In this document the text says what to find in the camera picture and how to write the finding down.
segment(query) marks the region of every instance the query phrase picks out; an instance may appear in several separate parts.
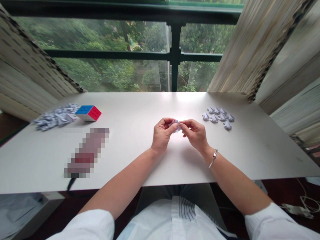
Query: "person's right hand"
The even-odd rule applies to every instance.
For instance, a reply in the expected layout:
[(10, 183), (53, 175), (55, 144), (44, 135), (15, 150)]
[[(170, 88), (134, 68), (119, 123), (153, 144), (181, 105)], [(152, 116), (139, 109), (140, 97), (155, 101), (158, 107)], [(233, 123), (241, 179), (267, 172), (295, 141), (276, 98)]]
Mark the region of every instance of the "person's right hand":
[(180, 122), (183, 137), (187, 137), (191, 145), (201, 154), (209, 147), (204, 125), (193, 119), (188, 119)]

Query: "person's left hand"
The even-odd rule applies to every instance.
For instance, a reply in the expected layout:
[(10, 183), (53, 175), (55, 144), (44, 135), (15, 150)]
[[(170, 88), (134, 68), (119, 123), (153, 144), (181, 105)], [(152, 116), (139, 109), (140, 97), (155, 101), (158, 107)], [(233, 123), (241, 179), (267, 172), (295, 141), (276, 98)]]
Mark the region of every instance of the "person's left hand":
[(153, 130), (153, 141), (151, 149), (162, 154), (166, 151), (171, 134), (178, 128), (178, 124), (174, 123), (169, 127), (169, 124), (175, 121), (173, 118), (162, 118)]

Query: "hand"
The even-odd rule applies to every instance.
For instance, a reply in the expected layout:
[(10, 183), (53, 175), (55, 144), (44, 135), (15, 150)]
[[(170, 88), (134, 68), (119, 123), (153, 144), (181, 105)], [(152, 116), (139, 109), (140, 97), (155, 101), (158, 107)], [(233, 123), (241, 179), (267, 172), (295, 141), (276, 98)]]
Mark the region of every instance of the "hand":
[(187, 137), (191, 145), (197, 149), (200, 154), (203, 154), (209, 144), (207, 142), (206, 129), (204, 125), (198, 123), (193, 119), (184, 120), (180, 122), (183, 137)]
[(153, 130), (153, 141), (151, 149), (162, 154), (166, 151), (171, 134), (178, 128), (178, 124), (174, 123), (169, 127), (169, 124), (175, 121), (173, 118), (162, 118)]

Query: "rubik's cube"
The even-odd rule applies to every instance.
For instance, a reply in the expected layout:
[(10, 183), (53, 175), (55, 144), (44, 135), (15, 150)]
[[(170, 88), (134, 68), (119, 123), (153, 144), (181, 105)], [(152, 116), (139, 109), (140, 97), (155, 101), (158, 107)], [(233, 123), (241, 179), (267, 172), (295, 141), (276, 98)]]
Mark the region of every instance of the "rubik's cube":
[(95, 122), (101, 115), (101, 112), (93, 105), (81, 106), (75, 113), (79, 118), (85, 122)]

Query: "white sleeve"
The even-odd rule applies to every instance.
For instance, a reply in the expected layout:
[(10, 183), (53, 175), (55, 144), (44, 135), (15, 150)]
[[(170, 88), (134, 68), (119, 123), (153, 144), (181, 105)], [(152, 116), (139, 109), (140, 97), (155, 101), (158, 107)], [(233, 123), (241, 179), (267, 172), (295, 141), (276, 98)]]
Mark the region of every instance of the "white sleeve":
[(95, 209), (75, 216), (65, 227), (47, 240), (112, 240), (114, 220), (110, 212)]
[(320, 234), (297, 224), (279, 206), (271, 203), (267, 208), (245, 216), (250, 239), (320, 239)]

